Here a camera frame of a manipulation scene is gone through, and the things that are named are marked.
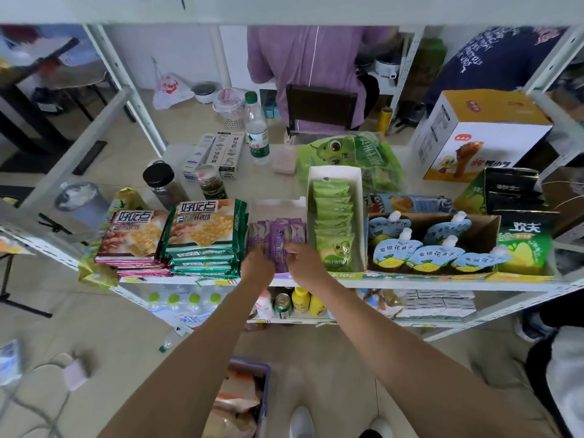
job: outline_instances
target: purple shirt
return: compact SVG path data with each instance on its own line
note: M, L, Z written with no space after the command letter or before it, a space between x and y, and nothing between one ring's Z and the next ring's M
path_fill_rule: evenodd
M361 43L382 42L389 37L391 29L389 26L248 26L249 75L258 84L276 79L276 102L286 125L289 123L288 84L355 92L358 96L351 127L357 127L364 120L365 88L357 80L355 58ZM296 129L343 130L340 126L309 121L297 122Z

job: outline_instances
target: duck drumstick box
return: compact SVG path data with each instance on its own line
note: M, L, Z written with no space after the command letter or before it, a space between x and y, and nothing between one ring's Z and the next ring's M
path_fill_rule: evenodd
M425 180L468 183L486 167L515 166L552 126L522 92L445 90L411 145Z

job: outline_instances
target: chair backrest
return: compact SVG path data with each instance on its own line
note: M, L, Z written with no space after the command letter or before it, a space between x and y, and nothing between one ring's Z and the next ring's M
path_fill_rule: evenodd
M290 130L296 120L343 126L351 129L357 94L328 87L286 86Z

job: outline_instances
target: person's left hand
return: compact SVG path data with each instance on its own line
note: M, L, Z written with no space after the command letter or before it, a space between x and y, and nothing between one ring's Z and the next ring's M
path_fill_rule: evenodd
M270 285L276 273L274 263L266 259L264 249L264 245L255 246L255 249L249 252L241 263L241 281L252 281L261 290Z

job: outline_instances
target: white shoe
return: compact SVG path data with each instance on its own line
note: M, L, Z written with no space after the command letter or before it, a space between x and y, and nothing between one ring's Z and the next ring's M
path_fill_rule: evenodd
M296 407L290 419L290 438L314 438L314 424L304 406Z
M390 424L380 416L371 422L369 429L375 430L381 435L381 438L393 438L394 436Z

